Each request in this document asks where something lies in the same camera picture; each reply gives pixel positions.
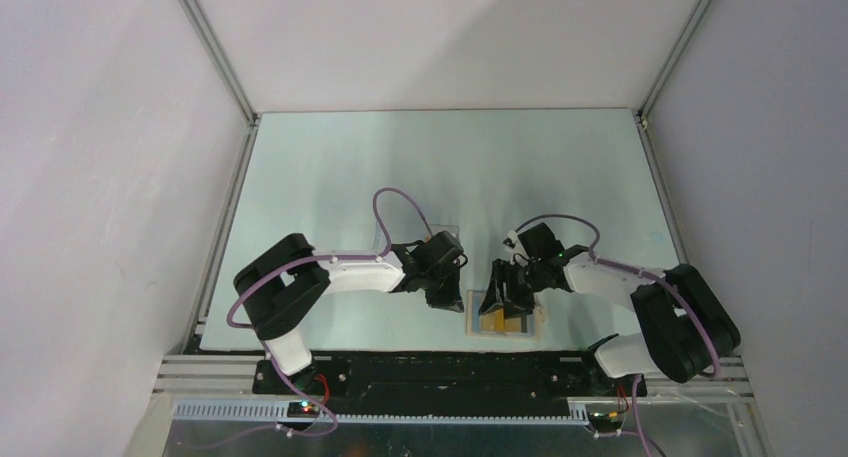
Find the tan leather card holder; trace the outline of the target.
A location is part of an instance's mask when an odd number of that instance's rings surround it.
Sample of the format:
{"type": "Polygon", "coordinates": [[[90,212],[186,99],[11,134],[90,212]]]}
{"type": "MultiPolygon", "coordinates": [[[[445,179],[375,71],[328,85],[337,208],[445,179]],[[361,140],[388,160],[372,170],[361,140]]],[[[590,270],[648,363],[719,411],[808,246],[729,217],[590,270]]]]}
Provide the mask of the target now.
{"type": "Polygon", "coordinates": [[[503,309],[491,314],[480,312],[485,293],[469,291],[465,299],[465,329],[472,337],[491,337],[513,340],[539,340],[537,315],[507,317],[503,309]]]}

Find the clear plastic card box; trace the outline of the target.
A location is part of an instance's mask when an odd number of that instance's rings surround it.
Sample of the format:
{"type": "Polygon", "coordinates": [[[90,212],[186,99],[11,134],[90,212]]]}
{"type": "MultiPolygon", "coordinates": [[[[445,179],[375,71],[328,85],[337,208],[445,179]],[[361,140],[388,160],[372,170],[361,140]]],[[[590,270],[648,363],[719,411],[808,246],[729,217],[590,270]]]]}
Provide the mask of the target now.
{"type": "Polygon", "coordinates": [[[459,227],[449,224],[430,224],[430,230],[421,222],[389,221],[387,224],[389,237],[393,244],[413,243],[418,240],[428,240],[432,235],[441,231],[449,232],[457,241],[460,240],[459,227]]]}

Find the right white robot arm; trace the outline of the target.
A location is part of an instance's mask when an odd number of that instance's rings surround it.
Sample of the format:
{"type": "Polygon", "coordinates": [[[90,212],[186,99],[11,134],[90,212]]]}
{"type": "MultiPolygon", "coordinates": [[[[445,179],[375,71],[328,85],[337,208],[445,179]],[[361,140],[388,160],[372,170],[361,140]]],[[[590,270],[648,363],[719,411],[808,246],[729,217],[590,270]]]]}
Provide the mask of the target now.
{"type": "Polygon", "coordinates": [[[720,361],[741,344],[738,327],[692,265],[656,270],[600,256],[593,245],[570,247],[544,222],[525,223],[504,241],[508,259],[496,259],[478,311],[509,317],[534,313],[546,290],[601,297],[632,312],[639,330],[593,344],[581,369],[585,388],[606,395],[622,377],[661,374],[686,383],[714,378],[720,361]]]}

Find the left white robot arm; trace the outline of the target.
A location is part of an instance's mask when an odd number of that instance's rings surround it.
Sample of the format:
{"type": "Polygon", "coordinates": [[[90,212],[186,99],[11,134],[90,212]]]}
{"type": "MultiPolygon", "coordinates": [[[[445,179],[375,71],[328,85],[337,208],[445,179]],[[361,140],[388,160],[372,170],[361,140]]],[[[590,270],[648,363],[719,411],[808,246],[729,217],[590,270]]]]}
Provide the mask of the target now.
{"type": "Polygon", "coordinates": [[[435,309],[461,312],[459,290],[468,258],[448,231],[408,243],[389,242],[379,251],[317,251],[301,233],[290,234],[233,279],[237,301],[226,321],[243,309],[266,354],[279,366],[278,381],[292,393],[304,393],[316,380],[313,357],[299,330],[320,297],[353,291],[425,295],[435,309]]]}

